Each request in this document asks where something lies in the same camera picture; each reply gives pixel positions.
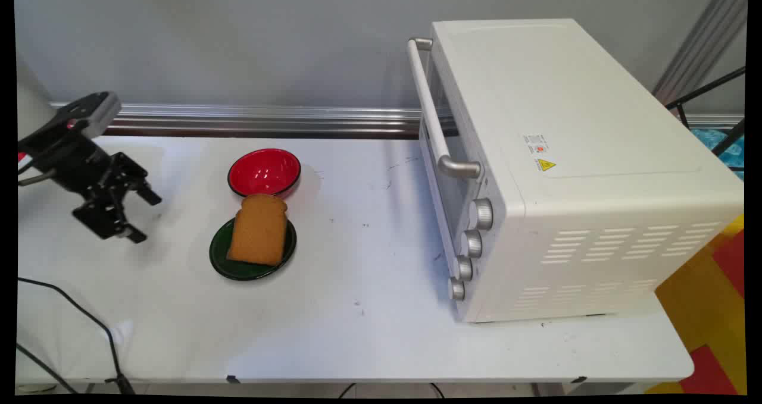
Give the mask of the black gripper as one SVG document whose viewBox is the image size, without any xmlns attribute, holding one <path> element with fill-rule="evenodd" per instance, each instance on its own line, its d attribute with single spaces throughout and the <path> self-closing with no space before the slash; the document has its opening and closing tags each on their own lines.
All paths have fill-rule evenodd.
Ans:
<svg viewBox="0 0 762 404">
<path fill-rule="evenodd" d="M 30 135 L 22 138 L 21 151 L 31 157 L 21 172 L 29 168 L 40 171 L 38 176 L 22 179 L 22 187 L 52 180 L 68 192 L 90 199 L 74 209 L 73 216 L 101 239 L 146 241 L 147 235 L 128 222 L 120 202 L 127 192 L 136 192 L 150 206 L 163 199 L 147 181 L 147 170 L 128 155 L 110 155 L 82 132 Z M 120 202 L 107 199 L 112 195 Z"/>
</svg>

